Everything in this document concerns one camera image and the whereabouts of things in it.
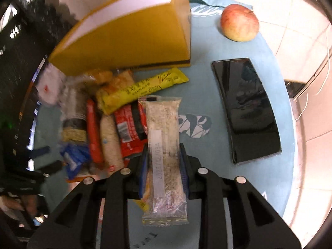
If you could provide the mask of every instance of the white cable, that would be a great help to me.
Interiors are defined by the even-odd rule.
[[[327,81],[327,78],[329,77],[329,74],[330,74],[330,50],[329,50],[329,43],[328,43],[328,39],[327,39],[327,32],[328,32],[329,28],[330,28],[330,26],[327,27],[326,33],[325,33],[325,35],[326,35],[326,47],[327,47],[327,60],[328,60],[328,64],[329,64],[328,71],[327,71],[327,74],[326,74],[326,77],[325,77],[325,80],[324,80],[322,86],[320,87],[319,91],[315,95],[318,95],[321,92],[321,90],[323,89],[323,87],[325,85],[325,82]]]
[[[305,107],[304,107],[304,109],[302,110],[302,112],[300,113],[299,117],[297,117],[297,118],[295,119],[295,121],[297,121],[298,119],[301,118],[301,115],[302,115],[302,113],[305,111],[305,109],[307,108],[307,105],[308,105],[308,94],[307,94],[307,101],[305,102]]]

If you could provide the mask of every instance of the black smartphone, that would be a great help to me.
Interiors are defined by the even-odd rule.
[[[276,119],[250,59],[211,64],[227,113],[235,164],[281,152]]]

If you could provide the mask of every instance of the apple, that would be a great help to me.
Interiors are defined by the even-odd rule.
[[[229,5],[224,9],[220,25],[227,38],[238,42],[254,39],[259,31],[259,22],[254,12],[237,4]]]

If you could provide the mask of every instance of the yellow snack bar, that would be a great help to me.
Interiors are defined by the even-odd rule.
[[[99,106],[104,114],[110,115],[123,105],[131,103],[138,98],[150,95],[156,91],[168,88],[174,84],[189,81],[188,77],[178,68],[172,68],[151,78],[144,79],[125,89],[112,94],[103,94],[99,97]]]

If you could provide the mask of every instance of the red snack package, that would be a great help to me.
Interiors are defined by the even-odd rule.
[[[95,102],[89,99],[86,103],[87,131],[89,136],[89,150],[92,161],[99,169],[104,167],[104,157],[100,144],[99,123],[97,122]]]
[[[117,131],[121,139],[122,157],[141,153],[147,143],[147,127],[144,109],[138,101],[114,112]]]

